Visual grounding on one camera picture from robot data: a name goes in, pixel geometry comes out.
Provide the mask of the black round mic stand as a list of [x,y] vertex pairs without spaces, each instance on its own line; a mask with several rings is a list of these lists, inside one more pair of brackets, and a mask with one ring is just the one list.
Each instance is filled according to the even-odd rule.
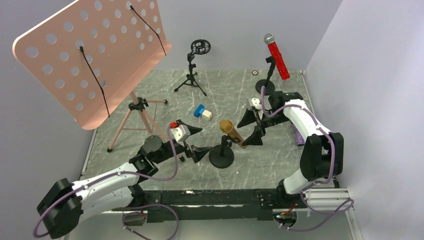
[[270,64],[269,70],[267,72],[266,79],[261,79],[255,84],[256,91],[260,94],[262,87],[264,87],[264,95],[269,96],[275,91],[275,85],[271,81],[271,77],[274,73],[276,67],[276,60],[273,56],[269,56],[266,59],[266,62]]
[[221,137],[221,142],[209,151],[209,162],[218,169],[225,169],[234,162],[234,152],[231,149],[232,141],[227,135]]

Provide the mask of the gold microphone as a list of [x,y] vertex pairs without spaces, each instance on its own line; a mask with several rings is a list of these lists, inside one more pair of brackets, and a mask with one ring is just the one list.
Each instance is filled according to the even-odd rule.
[[244,139],[243,137],[240,135],[240,133],[236,130],[234,123],[232,121],[230,121],[229,119],[222,119],[219,122],[219,128],[220,130],[228,135],[230,138],[234,139],[234,140],[238,140],[237,144],[242,148],[242,149],[246,149],[247,146],[244,145]]

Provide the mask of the purple glitter microphone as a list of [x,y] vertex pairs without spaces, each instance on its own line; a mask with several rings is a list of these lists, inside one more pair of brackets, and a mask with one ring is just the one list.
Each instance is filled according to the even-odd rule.
[[301,135],[301,133],[299,132],[299,130],[296,128],[296,126],[293,124],[293,132],[294,132],[294,136],[295,136],[295,140],[296,140],[296,145],[298,147],[304,146],[305,141]]

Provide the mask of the red glitter microphone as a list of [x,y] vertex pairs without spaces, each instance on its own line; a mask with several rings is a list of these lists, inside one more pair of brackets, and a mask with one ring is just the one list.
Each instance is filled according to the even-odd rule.
[[271,33],[266,33],[263,37],[263,41],[267,45],[271,56],[275,59],[275,64],[281,79],[283,81],[288,80],[290,78],[290,73],[285,65],[283,56],[278,48],[274,35]]

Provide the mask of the black tripod shock mount stand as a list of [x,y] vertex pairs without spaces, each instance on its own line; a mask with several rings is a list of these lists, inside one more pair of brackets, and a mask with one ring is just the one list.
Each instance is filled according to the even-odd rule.
[[200,87],[196,81],[197,72],[194,72],[194,69],[197,67],[193,60],[196,55],[205,55],[211,50],[211,43],[206,39],[197,39],[194,40],[190,45],[190,52],[187,54],[188,61],[188,74],[186,75],[186,80],[181,83],[178,87],[174,89],[174,92],[177,92],[182,86],[191,86],[197,87],[200,89],[202,94],[206,97],[206,92]]

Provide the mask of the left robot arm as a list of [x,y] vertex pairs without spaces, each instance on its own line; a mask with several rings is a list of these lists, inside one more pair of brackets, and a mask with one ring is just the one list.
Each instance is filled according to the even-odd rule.
[[147,137],[137,154],[121,166],[84,180],[69,182],[63,178],[56,181],[36,207],[40,217],[34,226],[33,236],[59,239],[84,220],[109,210],[159,207],[161,204],[151,201],[140,183],[175,178],[177,167],[169,177],[154,175],[159,171],[158,164],[171,158],[178,164],[181,154],[198,163],[210,147],[189,146],[186,140],[202,130],[178,119],[168,125],[168,141],[157,135]]

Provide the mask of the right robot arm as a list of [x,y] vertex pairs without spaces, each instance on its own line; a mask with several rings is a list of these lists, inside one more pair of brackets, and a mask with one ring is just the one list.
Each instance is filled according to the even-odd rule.
[[327,184],[343,171],[344,138],[323,126],[309,110],[298,92],[275,91],[268,97],[270,109],[263,107],[263,99],[250,98],[238,128],[255,123],[253,133],[244,146],[261,146],[266,129],[290,122],[298,130],[304,145],[299,169],[282,180],[284,193],[296,195],[314,184]]

